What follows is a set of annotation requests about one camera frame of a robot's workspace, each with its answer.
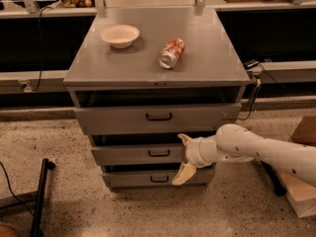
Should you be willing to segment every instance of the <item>cardboard box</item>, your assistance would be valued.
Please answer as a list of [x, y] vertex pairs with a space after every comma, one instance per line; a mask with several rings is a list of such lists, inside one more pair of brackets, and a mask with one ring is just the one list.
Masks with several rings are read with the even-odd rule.
[[[294, 131], [290, 141], [316, 146], [316, 117], [304, 117]], [[276, 170], [276, 174], [287, 189], [286, 197], [297, 216], [307, 217], [316, 215], [316, 188], [281, 170]]]

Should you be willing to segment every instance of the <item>can lid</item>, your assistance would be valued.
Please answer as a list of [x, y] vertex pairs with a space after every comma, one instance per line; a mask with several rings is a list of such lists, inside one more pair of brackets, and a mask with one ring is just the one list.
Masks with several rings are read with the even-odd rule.
[[171, 52], [164, 51], [159, 57], [159, 63], [163, 68], [172, 68], [177, 64], [177, 57]]

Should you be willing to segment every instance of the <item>floor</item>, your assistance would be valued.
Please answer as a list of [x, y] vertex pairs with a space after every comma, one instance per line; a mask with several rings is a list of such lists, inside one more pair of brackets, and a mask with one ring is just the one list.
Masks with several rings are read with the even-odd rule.
[[[288, 140], [302, 117], [316, 115], [315, 108], [315, 102], [261, 108], [238, 122], [259, 135]], [[0, 111], [0, 144], [17, 195], [38, 188], [42, 158], [56, 164], [47, 180], [45, 237], [316, 235], [316, 216], [298, 218], [256, 161], [217, 164], [207, 188], [112, 193], [71, 109]], [[1, 170], [0, 198], [10, 196]], [[30, 236], [32, 216], [22, 206], [0, 210], [0, 222]]]

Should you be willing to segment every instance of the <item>gray tabletop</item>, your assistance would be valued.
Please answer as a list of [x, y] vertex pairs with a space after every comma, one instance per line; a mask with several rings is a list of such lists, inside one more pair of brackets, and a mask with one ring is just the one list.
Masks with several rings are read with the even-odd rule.
[[[102, 29], [132, 25], [140, 36], [115, 49], [101, 40]], [[173, 70], [158, 55], [171, 38], [186, 49]], [[67, 86], [237, 86], [249, 83], [215, 10], [211, 7], [108, 8], [97, 15], [65, 80]]]

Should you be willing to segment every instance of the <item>drawer front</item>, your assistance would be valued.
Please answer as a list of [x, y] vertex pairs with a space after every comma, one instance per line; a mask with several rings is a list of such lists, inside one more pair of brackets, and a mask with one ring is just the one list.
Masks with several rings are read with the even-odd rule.
[[99, 166], [179, 163], [183, 161], [182, 144], [93, 147]]
[[[173, 186], [172, 180], [178, 170], [165, 170], [153, 172], [128, 172], [103, 174], [103, 179], [109, 188], [131, 188], [131, 187], [159, 187]], [[210, 183], [215, 173], [214, 168], [198, 169], [197, 173], [189, 179], [186, 184], [207, 184]]]
[[241, 105], [76, 109], [85, 134], [132, 134], [215, 130], [234, 122]]

